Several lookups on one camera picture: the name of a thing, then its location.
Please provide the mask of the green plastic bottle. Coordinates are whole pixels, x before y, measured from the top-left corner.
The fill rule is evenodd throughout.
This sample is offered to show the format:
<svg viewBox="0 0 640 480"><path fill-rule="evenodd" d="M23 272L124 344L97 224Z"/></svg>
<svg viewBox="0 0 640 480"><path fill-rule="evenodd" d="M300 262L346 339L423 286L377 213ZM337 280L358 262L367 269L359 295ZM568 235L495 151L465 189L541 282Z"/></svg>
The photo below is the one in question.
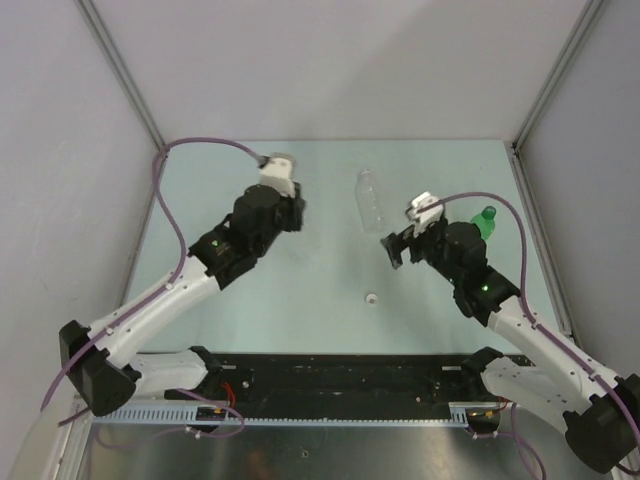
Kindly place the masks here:
<svg viewBox="0 0 640 480"><path fill-rule="evenodd" d="M484 220L481 216L481 212L472 217L471 223L478 228L481 238L484 241L487 241L495 231L496 222L495 219L493 221Z"/></svg>

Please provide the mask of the green bottle cap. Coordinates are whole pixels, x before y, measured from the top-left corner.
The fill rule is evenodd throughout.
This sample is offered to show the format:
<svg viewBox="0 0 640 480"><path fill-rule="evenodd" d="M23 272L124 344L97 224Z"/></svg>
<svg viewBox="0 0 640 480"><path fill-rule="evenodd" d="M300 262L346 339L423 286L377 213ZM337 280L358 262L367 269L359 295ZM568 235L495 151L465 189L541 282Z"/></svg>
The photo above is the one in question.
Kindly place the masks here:
<svg viewBox="0 0 640 480"><path fill-rule="evenodd" d="M481 212L481 216L484 220L486 221L493 221L496 217L497 214L497 210L494 206L486 206L482 212Z"/></svg>

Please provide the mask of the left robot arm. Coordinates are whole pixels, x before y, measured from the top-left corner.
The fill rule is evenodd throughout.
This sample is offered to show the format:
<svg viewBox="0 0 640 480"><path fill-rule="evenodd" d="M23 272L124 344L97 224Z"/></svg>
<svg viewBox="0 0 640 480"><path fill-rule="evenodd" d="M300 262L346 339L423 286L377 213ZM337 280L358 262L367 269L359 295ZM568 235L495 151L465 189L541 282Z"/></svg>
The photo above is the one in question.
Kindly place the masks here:
<svg viewBox="0 0 640 480"><path fill-rule="evenodd" d="M206 348L152 354L140 349L187 309L253 269L281 233L300 231L305 206L297 182L284 190L252 185L232 212L188 249L175 271L89 326L76 320L64 325L61 364L88 410L106 416L135 396L164 392L173 398L187 392L202 400L214 397L222 367Z"/></svg>

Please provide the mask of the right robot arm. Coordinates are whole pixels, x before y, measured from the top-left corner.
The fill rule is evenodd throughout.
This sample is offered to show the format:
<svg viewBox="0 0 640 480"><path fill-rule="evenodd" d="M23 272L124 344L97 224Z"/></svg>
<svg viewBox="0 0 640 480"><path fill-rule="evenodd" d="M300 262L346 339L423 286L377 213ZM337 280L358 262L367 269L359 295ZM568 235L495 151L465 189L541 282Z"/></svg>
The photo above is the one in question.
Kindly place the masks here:
<svg viewBox="0 0 640 480"><path fill-rule="evenodd" d="M391 233L381 244L394 268L402 265L404 252L413 263L426 262L452 285L465 317L532 361L520 367L490 348L477 352L476 367L461 376L469 399L484 401L493 394L520 405L554 427L598 473L617 467L638 446L638 376L620 376L549 329L526 306L523 291L489 265L476 225L441 218Z"/></svg>

